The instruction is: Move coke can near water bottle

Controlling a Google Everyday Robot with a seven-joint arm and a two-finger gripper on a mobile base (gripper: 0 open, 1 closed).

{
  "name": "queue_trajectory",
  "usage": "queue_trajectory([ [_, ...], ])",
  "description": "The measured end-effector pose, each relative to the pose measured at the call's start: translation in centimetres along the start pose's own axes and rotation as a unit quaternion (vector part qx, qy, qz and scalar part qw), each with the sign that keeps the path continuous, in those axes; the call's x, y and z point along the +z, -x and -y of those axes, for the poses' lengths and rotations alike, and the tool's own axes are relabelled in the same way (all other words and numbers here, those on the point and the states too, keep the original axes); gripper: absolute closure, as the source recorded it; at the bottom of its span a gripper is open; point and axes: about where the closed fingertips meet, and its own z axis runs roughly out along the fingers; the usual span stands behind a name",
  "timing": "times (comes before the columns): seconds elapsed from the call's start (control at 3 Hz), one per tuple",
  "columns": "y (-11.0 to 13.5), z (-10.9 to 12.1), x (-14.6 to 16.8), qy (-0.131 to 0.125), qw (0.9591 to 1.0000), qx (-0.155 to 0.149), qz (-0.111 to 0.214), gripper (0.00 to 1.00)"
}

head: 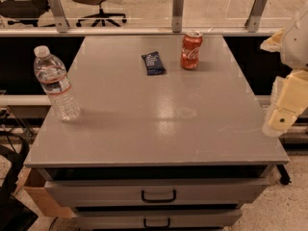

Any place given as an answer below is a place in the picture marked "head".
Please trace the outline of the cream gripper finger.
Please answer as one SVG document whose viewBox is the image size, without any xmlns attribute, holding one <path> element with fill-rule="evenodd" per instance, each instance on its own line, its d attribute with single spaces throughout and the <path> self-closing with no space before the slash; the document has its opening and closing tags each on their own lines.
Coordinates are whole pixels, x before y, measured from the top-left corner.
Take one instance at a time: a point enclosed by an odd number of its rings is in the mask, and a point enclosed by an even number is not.
<svg viewBox="0 0 308 231">
<path fill-rule="evenodd" d="M 265 39 L 261 43 L 260 48 L 268 52 L 279 52 L 282 45 L 283 33 L 284 33 L 283 29 L 277 31 L 271 37 Z"/>
<path fill-rule="evenodd" d="M 269 137 L 280 137 L 291 128 L 296 119 L 295 113 L 285 109 L 267 109 L 262 131 Z"/>
</svg>

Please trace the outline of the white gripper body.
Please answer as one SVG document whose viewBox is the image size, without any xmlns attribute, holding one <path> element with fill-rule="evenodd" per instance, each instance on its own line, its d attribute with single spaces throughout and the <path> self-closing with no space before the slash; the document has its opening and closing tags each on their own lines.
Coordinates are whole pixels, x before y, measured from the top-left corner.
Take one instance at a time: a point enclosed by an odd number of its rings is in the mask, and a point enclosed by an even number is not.
<svg viewBox="0 0 308 231">
<path fill-rule="evenodd" d="M 308 108 L 308 72 L 293 70 L 284 80 L 276 107 L 293 116 L 301 115 Z"/>
</svg>

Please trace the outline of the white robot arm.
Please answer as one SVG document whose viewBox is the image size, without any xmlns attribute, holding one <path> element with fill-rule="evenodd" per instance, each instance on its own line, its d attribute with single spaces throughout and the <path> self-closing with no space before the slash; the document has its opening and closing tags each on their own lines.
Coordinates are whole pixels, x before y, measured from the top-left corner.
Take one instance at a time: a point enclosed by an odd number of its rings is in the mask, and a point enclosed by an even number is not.
<svg viewBox="0 0 308 231">
<path fill-rule="evenodd" d="M 308 108 L 308 15 L 298 12 L 280 31 L 264 40 L 261 49 L 278 52 L 282 64 L 292 69 L 286 77 L 276 77 L 271 89 L 263 133 L 279 137 L 286 133 Z"/>
</svg>

